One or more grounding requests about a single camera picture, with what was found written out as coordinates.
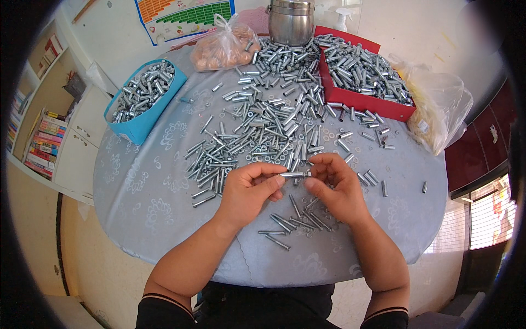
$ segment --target blue box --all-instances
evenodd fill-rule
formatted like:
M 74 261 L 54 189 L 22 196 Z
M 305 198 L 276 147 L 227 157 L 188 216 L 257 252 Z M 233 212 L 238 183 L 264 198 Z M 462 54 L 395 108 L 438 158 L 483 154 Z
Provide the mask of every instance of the blue box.
M 138 73 L 146 72 L 149 66 L 160 63 L 161 61 L 162 59 L 155 59 L 153 61 L 145 63 L 135 72 L 133 72 L 131 77 L 128 80 L 126 80 L 125 85 L 127 85 L 128 82 L 132 78 L 134 78 Z M 175 94 L 186 82 L 186 75 L 169 60 L 165 59 L 165 61 L 174 66 L 174 80 L 170 85 L 170 89 L 166 91 L 166 94 L 159 98 L 159 100 L 155 103 L 154 106 L 152 106 L 149 110 L 142 113 L 141 115 L 131 119 L 130 121 L 112 123 L 113 113 L 115 112 L 115 109 L 118 106 L 118 102 L 116 102 L 116 100 L 119 98 L 121 93 L 121 89 L 119 89 L 115 97 L 113 97 L 112 101 L 109 102 L 108 107 L 104 111 L 104 119 L 106 120 L 108 126 L 112 129 L 112 131 L 122 136 L 123 138 L 131 141 L 134 144 L 141 145 L 146 140 L 146 137 L 148 137 L 148 134 L 154 127 L 155 123 L 157 122 L 157 119 L 159 119 L 161 113 L 166 108 L 166 105 L 168 105 L 171 99 L 174 98 Z

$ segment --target patterned tablecloth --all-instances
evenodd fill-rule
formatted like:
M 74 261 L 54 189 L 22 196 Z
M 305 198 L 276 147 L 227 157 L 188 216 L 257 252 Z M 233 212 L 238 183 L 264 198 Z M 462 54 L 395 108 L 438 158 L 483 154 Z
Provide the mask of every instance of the patterned tablecloth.
M 186 149 L 204 138 L 200 125 L 209 117 L 214 119 L 209 130 L 219 130 L 223 121 L 231 131 L 240 121 L 230 115 L 219 117 L 221 110 L 232 109 L 241 103 L 225 102 L 221 95 L 238 89 L 239 76 L 233 71 L 194 72 L 188 55 L 192 47 L 161 56 L 167 57 L 187 76 L 188 81 L 157 121 L 142 146 L 115 135 L 109 128 L 102 139 L 93 177 L 94 201 L 97 216 L 108 237 L 124 252 L 155 264 L 166 252 L 184 241 L 214 214 L 221 198 L 192 208 L 190 195 L 197 192 L 197 183 L 188 180 L 185 169 L 194 160 L 184 160 Z M 241 70 L 251 70 L 247 65 Z M 218 92 L 210 89 L 219 81 L 225 85 Z M 282 97 L 279 86 L 264 91 Z M 195 99 L 193 104 L 181 103 L 181 96 Z M 296 94 L 288 98 L 294 101 Z M 447 177 L 444 153 L 432 156 L 407 133 L 404 123 L 387 119 L 381 127 L 389 126 L 389 151 L 359 135 L 365 128 L 347 117 L 341 123 L 336 118 L 324 124 L 326 133 L 322 145 L 326 152 L 341 151 L 335 146 L 335 135 L 342 127 L 352 130 L 349 144 L 355 154 L 351 167 L 358 172 L 371 169 L 380 180 L 386 180 L 388 197 L 382 196 L 381 186 L 362 188 L 367 207 L 402 251 L 408 264 L 417 261 L 431 244 L 440 228 L 447 198 Z M 247 163 L 246 152 L 238 156 L 239 164 Z M 428 182 L 426 194 L 422 185 Z M 280 229 L 269 218 L 278 213 L 288 218 L 294 215 L 288 194 L 299 206 L 309 202 L 311 195 L 302 184 L 293 187 L 292 180 L 284 186 L 285 197 L 264 206 L 261 214 L 243 228 L 223 257 L 212 281 L 255 287 L 284 287 L 320 285 L 362 277 L 360 263 L 353 246 L 352 234 L 345 224 L 338 224 L 324 211 L 321 202 L 314 211 L 334 228 L 307 237 L 303 229 L 277 239 L 291 246 L 289 252 L 257 234 L 258 230 Z

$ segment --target black shirt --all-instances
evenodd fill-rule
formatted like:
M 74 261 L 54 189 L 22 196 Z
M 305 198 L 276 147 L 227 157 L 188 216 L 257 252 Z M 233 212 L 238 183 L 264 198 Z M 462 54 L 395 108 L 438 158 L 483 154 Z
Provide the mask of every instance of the black shirt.
M 313 303 L 301 288 L 257 289 L 216 284 L 212 289 L 210 284 L 203 289 L 198 302 L 197 323 L 192 312 L 172 298 L 146 294 L 139 303 L 137 329 L 339 328 L 326 320 L 332 308 L 332 292 L 320 294 L 318 289 L 319 298 L 314 298 Z M 318 300 L 329 307 L 318 307 Z M 406 329 L 408 320 L 405 308 L 390 307 L 369 316 L 361 329 Z

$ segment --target metal canister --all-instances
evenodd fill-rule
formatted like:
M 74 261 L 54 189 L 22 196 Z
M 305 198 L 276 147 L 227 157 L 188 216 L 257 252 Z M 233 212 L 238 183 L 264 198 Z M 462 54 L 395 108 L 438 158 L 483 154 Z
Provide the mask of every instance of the metal canister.
M 268 31 L 272 42 L 306 45 L 314 32 L 314 0 L 270 0 Z

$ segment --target left hand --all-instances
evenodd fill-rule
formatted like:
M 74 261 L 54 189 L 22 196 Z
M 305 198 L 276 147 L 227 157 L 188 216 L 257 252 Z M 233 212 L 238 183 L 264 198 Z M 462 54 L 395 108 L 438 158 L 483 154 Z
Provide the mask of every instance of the left hand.
M 250 224 L 261 211 L 266 199 L 283 198 L 279 190 L 285 178 L 279 173 L 287 169 L 272 163 L 251 163 L 228 173 L 217 219 L 236 232 Z

